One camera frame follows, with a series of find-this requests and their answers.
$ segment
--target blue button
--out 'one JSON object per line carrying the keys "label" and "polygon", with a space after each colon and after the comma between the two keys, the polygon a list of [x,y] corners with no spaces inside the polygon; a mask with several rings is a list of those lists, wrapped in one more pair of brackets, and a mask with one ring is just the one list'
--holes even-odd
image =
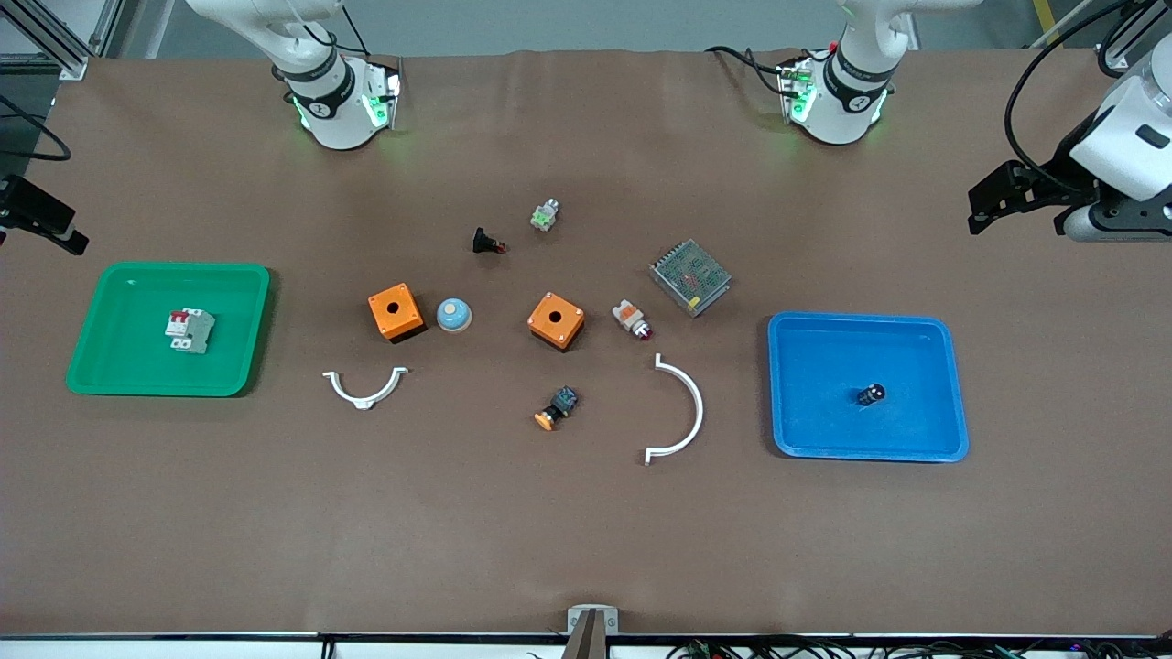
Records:
{"label": "blue button", "polygon": [[436,322],[444,332],[456,334],[468,330],[472,324],[472,310],[468,308],[464,300],[448,298],[440,303],[440,311],[436,312]]}

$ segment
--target floor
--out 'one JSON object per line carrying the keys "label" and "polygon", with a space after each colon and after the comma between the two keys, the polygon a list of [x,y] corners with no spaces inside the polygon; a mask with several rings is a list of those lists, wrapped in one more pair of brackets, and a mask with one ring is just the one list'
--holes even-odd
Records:
{"label": "floor", "polygon": [[[116,48],[121,56],[261,56],[243,38],[197,15],[185,0],[127,1],[137,6]],[[1062,16],[1075,2],[984,0],[970,9],[919,14],[920,43],[924,49],[1020,48],[1041,34],[1040,14],[1048,9]],[[1092,7],[1103,5],[1105,0],[1093,0]],[[837,39],[844,25],[830,0],[348,0],[347,7],[370,50],[404,57],[522,49],[702,50],[718,43],[763,50],[817,47]],[[326,25],[342,43],[355,45],[341,16]],[[0,27],[11,32],[7,25]],[[1071,42],[1093,45],[1102,29],[1098,26]],[[33,114],[47,114],[55,75],[9,70],[0,61],[0,94]],[[26,122],[0,121],[0,149],[27,151],[35,140],[36,130]],[[26,162],[0,156],[0,175],[23,172]]]}

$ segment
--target green led light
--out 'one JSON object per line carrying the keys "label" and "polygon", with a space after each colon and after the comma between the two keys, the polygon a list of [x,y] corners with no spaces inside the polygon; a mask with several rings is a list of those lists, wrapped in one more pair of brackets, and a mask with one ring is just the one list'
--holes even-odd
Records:
{"label": "green led light", "polygon": [[309,130],[309,120],[305,118],[305,110],[301,109],[301,103],[297,100],[297,96],[293,97],[293,107],[297,108],[297,114],[301,117],[301,128]]}
{"label": "green led light", "polygon": [[813,106],[813,101],[817,97],[815,91],[813,84],[806,86],[802,94],[793,100],[793,109],[790,111],[793,121],[803,122],[810,116],[810,107]]}
{"label": "green led light", "polygon": [[885,89],[883,94],[879,95],[879,100],[875,101],[875,111],[871,115],[871,123],[879,121],[879,113],[883,111],[883,102],[887,100],[887,90]]}
{"label": "green led light", "polygon": [[387,125],[387,104],[380,101],[377,97],[370,98],[367,95],[362,95],[362,104],[367,109],[367,114],[370,115],[370,123],[375,128],[382,128]]}

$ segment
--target white curved pipe clamp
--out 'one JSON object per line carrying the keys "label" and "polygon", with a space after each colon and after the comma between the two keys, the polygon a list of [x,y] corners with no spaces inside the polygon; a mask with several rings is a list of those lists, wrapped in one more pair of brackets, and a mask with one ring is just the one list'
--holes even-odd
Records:
{"label": "white curved pipe clamp", "polygon": [[683,450],[683,447],[688,446],[691,443],[691,440],[696,439],[696,435],[700,433],[700,423],[704,420],[704,399],[700,398],[700,387],[696,386],[691,378],[670,364],[665,364],[663,355],[660,353],[655,353],[655,371],[667,371],[672,375],[679,378],[680,381],[683,382],[684,387],[688,387],[688,390],[691,392],[691,400],[696,402],[696,422],[691,424],[691,432],[688,433],[688,436],[683,437],[677,443],[662,448],[647,447],[647,454],[643,457],[645,466],[649,466],[653,457],[663,457]]}
{"label": "white curved pipe clamp", "polygon": [[402,374],[404,374],[404,373],[407,373],[407,368],[404,368],[402,366],[396,366],[390,372],[390,380],[387,381],[387,385],[383,386],[383,388],[379,389],[379,393],[376,393],[374,395],[370,395],[370,396],[367,396],[364,399],[357,399],[357,398],[354,398],[354,396],[347,394],[342,389],[342,379],[341,379],[341,376],[336,372],[334,372],[334,371],[327,371],[326,373],[322,373],[321,375],[323,378],[329,378],[329,383],[334,386],[334,390],[338,392],[338,395],[340,395],[340,396],[342,396],[342,399],[348,400],[352,403],[354,403],[354,407],[356,407],[359,409],[370,409],[372,407],[374,407],[374,403],[376,403],[376,402],[381,401],[382,399],[389,396],[390,392],[395,390],[395,387],[398,386],[398,378]]}

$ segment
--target blue tray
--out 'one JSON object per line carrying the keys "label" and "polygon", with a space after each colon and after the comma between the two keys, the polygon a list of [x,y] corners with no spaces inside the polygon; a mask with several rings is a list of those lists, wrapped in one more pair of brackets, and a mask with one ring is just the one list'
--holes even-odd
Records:
{"label": "blue tray", "polygon": [[[774,441],[795,457],[956,462],[968,453],[952,335],[933,318],[778,313]],[[856,396],[878,382],[887,398]]]}

